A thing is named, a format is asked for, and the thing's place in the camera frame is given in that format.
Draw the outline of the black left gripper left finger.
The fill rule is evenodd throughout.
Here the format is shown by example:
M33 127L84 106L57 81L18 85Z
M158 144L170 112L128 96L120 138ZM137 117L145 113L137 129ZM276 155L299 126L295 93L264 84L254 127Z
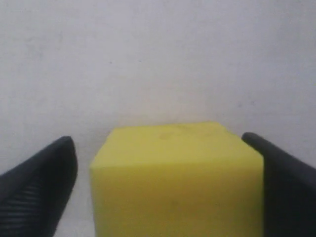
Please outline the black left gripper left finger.
M52 237L78 175L75 144L63 136L0 176L0 235Z

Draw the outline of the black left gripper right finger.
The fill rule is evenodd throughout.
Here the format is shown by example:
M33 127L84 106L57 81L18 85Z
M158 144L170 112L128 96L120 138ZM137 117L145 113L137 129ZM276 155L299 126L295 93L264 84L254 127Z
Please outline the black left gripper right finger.
M316 169L256 133L242 140L264 159L263 235L316 235Z

